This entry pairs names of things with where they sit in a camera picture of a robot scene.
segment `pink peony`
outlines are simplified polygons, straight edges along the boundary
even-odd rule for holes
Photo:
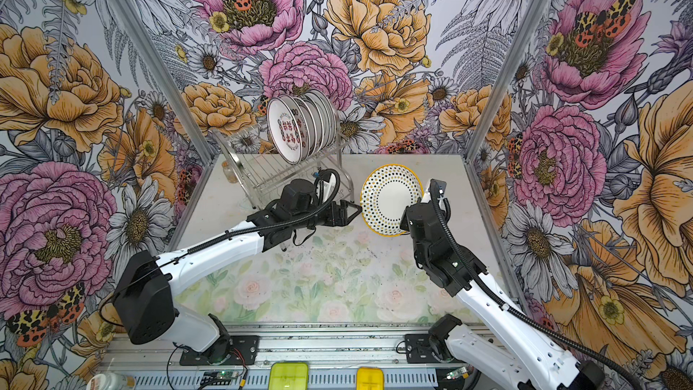
[[[599,143],[594,119],[577,106],[540,107],[523,133],[518,201],[541,207],[557,226],[579,221],[604,185],[606,161],[597,151]]]
[[[90,173],[44,162],[30,174],[0,178],[0,312],[5,319],[46,309],[84,283],[99,290],[111,272],[104,259],[116,199]]]
[[[255,55],[299,37],[303,29],[303,0],[255,0],[248,11],[226,6],[224,0],[196,0],[197,13],[210,20],[222,38],[222,53],[230,57]]]
[[[640,15],[642,0],[636,0],[629,13],[631,21],[615,38],[595,36],[583,48],[575,42],[575,17],[582,12],[599,15],[614,1],[567,0],[559,20],[551,21],[547,54],[532,73],[535,86],[558,94],[565,102],[593,110],[606,104],[636,76],[647,57],[637,53],[650,16],[649,12]]]
[[[259,71],[269,98],[317,89],[338,110],[346,110],[351,104],[352,84],[342,59],[304,41],[283,46],[274,59],[260,65]]]

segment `metal dish rack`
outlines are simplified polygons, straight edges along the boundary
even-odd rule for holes
[[[219,142],[229,167],[234,171],[253,209],[264,208],[272,200],[278,199],[284,185],[292,179],[304,178],[314,181],[314,174],[320,169],[334,169],[340,174],[342,183],[335,200],[346,199],[354,202],[353,181],[342,166],[342,150],[347,145],[347,140],[339,132],[329,147],[294,165],[284,160],[275,149],[264,153],[237,153],[228,136],[217,130],[213,130],[212,135]]]

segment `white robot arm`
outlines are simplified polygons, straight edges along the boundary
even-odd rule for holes
[[[133,256],[114,295],[130,340],[135,344],[170,340],[197,351],[210,364],[226,360],[231,351],[230,336],[221,322],[213,315],[201,316],[185,308],[173,297],[232,262],[282,243],[294,229],[349,224],[360,207],[332,202],[339,188],[336,172],[329,180],[321,178],[327,191],[320,196],[320,178],[314,185],[295,180],[308,185],[292,182],[285,187],[282,199],[219,237],[156,257],[147,252]],[[531,320],[522,319],[524,314],[486,272],[484,264],[467,248],[456,243],[456,247],[450,246],[445,233],[447,220],[441,222],[440,218],[440,214],[447,219],[450,216],[447,202],[439,201],[445,183],[432,180],[431,184],[433,193],[427,191],[420,203],[407,207],[402,219],[402,228],[410,232],[414,242],[414,259],[434,283],[479,316],[507,349],[479,338],[457,318],[446,315],[429,331],[437,356],[467,361],[508,390],[598,389],[603,382],[601,368],[589,361],[580,364],[570,351],[530,325]],[[306,195],[312,196],[307,203]],[[348,215],[350,207],[357,211]]]

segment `yellow container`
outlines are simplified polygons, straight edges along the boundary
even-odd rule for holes
[[[270,370],[267,390],[306,390],[308,388],[308,365],[306,363],[274,363]]]
[[[356,371],[356,390],[383,390],[385,375],[373,367],[361,367]]]

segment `polka dot plate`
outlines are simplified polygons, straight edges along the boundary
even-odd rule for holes
[[[421,190],[419,178],[405,166],[388,164],[374,170],[361,189],[363,220],[377,234],[401,235],[404,209],[416,204]]]

